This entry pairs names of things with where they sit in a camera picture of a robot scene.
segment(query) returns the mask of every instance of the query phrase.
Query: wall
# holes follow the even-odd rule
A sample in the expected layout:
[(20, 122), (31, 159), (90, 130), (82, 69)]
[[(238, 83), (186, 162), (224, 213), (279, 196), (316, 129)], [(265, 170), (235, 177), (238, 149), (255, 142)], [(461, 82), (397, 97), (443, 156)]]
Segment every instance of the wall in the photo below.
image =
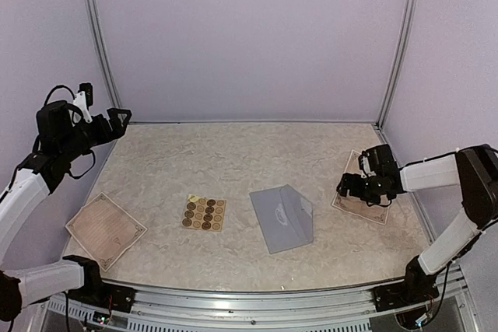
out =
[[(14, 167), (30, 153), (37, 134), (35, 114), (53, 86), (77, 89), (81, 82), (92, 82), (92, 112), (110, 104), (83, 0), (0, 0), (0, 7), (0, 185), (5, 186)], [(68, 99), (64, 93), (54, 98)], [(35, 210), (12, 243), (4, 268), (59, 260), (68, 238), (65, 223), (81, 207), (109, 150), (109, 145), (99, 147), (92, 172), (79, 181), (65, 179)], [(90, 164), (85, 159), (74, 170)]]
[(134, 121), (374, 121), (405, 0), (97, 0)]
[[(385, 128), (402, 163), (485, 142), (498, 146), (498, 0), (418, 0)], [(460, 208), (459, 188), (419, 194), (436, 232)], [(462, 260), (484, 331), (498, 330), (498, 230)]]

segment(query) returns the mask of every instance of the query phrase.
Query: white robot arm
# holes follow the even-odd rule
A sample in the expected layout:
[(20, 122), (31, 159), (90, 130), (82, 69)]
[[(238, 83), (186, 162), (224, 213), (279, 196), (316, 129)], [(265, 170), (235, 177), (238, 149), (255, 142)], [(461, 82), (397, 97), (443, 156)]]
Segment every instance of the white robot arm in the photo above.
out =
[[(48, 103), (37, 113), (39, 135), (30, 153), (15, 169), (11, 183), (0, 195), (0, 266), (5, 253), (23, 223), (36, 206), (54, 192), (71, 162), (91, 154), (92, 147), (111, 142), (125, 134), (132, 113), (109, 109), (109, 120), (101, 114), (90, 116), (92, 86), (83, 83), (72, 103)], [(93, 303), (105, 302), (106, 287), (95, 261), (69, 256), (57, 263), (23, 270), (0, 271), (0, 320), (12, 321), (21, 309), (51, 295), (73, 293)]]
[(362, 175), (345, 173), (337, 186), (342, 196), (358, 197), (368, 205), (380, 205), (398, 194), (459, 184), (462, 208), (454, 221), (406, 267), (404, 281), (373, 289), (377, 311), (396, 309), (439, 296), (437, 275), (449, 263), (467, 253), (482, 232), (498, 219), (497, 150), (478, 145), (410, 163), (401, 169), (389, 145), (362, 152)]

